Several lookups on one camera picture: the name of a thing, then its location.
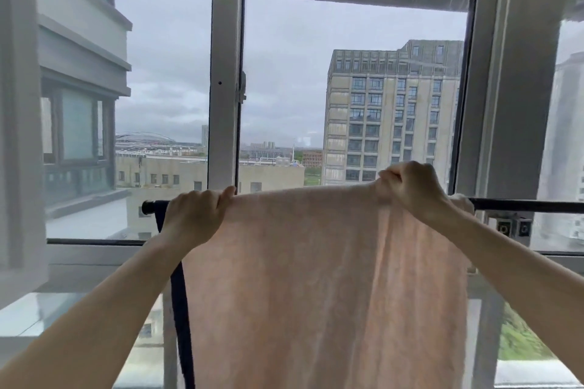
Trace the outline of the white high-rise building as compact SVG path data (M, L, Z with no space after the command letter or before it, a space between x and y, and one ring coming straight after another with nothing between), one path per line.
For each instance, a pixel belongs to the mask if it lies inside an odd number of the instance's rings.
M537 192L584 205L584 51L556 65ZM537 213L531 247L584 251L584 214Z

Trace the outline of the tall beige building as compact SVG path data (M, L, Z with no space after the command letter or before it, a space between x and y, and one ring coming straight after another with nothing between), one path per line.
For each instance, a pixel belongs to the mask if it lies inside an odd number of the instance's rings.
M321 185L371 182L392 164L430 164L448 190L463 40L397 50L335 49L328 70Z

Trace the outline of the person's right forearm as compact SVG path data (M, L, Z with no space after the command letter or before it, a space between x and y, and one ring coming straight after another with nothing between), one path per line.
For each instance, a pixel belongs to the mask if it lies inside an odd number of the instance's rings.
M451 241L533 332L584 383L584 277L535 253L448 198L419 217Z

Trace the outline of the person's left forearm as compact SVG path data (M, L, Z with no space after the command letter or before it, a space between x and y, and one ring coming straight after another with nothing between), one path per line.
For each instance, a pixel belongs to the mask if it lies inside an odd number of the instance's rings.
M0 389L112 389L152 306L195 245L169 233L150 239L0 369Z

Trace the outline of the grey neighbouring building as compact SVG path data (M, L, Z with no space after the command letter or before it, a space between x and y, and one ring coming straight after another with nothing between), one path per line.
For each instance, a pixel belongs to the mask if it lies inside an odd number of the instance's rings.
M37 0L48 238L128 238L115 110L128 98L133 24L115 0Z

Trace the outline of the rod mounting bracket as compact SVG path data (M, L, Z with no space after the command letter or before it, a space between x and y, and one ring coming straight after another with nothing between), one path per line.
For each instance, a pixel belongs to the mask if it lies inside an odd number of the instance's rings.
M532 219L519 216L496 217L496 230L508 238L530 238L533 227Z

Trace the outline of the black drying rod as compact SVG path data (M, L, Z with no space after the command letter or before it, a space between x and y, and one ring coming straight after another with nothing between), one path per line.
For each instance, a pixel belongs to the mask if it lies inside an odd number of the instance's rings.
M584 205L563 201L531 201L504 199L467 199L465 196L449 196L452 212L447 217L461 213L473 213L475 204L480 210L511 210L538 213L584 214ZM164 211L170 201L144 201L142 212L145 215ZM241 222L244 219L288 218L292 220L306 216L317 218L335 215L348 215L356 212L358 216L377 215L377 211L389 211L401 216L402 212L410 214L396 199L379 199L376 191L367 187L315 188L264 192L234 196L225 217L229 222Z

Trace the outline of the domed stadium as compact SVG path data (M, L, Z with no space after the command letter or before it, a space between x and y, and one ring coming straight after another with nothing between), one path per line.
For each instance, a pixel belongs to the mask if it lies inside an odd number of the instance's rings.
M168 136L151 132L117 132L115 135L117 150L199 150L200 143L178 142Z

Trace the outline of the person's left hand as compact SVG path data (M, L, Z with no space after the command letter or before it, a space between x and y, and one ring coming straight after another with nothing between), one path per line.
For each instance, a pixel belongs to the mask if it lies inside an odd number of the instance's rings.
M216 204L219 191L191 191L170 201L161 231L171 248L185 256L194 248L208 242L220 228Z

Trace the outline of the pink towel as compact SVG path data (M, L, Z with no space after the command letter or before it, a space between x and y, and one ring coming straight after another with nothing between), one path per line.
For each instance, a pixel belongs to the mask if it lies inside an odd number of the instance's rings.
M467 266L374 184L236 196L183 260L196 389L461 389Z

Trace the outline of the person's right hand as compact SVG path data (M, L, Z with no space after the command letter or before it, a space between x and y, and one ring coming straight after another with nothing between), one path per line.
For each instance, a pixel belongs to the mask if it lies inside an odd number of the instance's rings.
M395 198L420 222L439 229L444 218L452 212L452 203L440 186L433 166L416 161L390 165L400 171L402 192Z

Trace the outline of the white window frame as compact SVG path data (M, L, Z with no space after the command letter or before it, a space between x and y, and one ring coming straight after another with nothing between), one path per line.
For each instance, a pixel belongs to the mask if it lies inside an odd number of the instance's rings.
M121 9L130 1L119 0ZM555 68L584 45L576 33L584 0L137 2L142 17L133 14L127 35L131 95L116 102L115 133L159 133L203 148L115 148L115 155L201 158L206 190L219 192L237 188L241 161L302 164L303 150L323 152L335 49L463 40L449 187L442 188L467 199L539 201ZM38 38L37 0L0 0L0 369L160 234L165 215L150 215L157 230L146 240L47 237ZM493 389L505 299L464 257L461 389ZM162 389L170 379L185 389L171 278L113 388Z

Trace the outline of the low beige building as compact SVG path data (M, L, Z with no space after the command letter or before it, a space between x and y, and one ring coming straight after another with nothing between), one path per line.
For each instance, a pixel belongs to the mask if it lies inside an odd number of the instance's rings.
M170 200L189 191L208 188L208 163L194 157L116 156L116 186L129 191L126 199L127 239L146 240L157 230L153 216L141 211L143 201ZM304 186L305 167L278 157L273 161L241 161L238 194L254 194Z

